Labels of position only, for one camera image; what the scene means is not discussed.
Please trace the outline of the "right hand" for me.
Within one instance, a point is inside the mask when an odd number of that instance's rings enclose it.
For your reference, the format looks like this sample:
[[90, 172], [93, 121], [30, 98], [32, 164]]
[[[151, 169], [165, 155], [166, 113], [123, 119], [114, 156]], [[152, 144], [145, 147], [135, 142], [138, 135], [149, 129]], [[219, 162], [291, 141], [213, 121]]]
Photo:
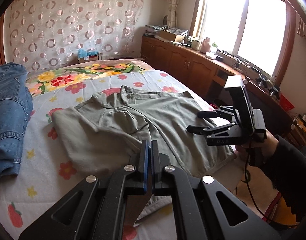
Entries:
[[279, 141], [267, 129], [263, 142], [249, 141], [243, 145], [236, 145], [235, 148], [242, 160], [248, 160], [251, 166], [259, 166], [274, 154], [278, 143]]

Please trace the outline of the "right forearm dark sleeve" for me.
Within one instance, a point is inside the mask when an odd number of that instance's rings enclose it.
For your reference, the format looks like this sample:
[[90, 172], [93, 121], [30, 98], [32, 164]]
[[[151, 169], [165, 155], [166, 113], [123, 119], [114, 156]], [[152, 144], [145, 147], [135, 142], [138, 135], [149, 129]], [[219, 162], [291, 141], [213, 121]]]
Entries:
[[306, 157], [282, 137], [274, 136], [274, 154], [258, 166], [282, 194], [297, 222], [306, 217]]

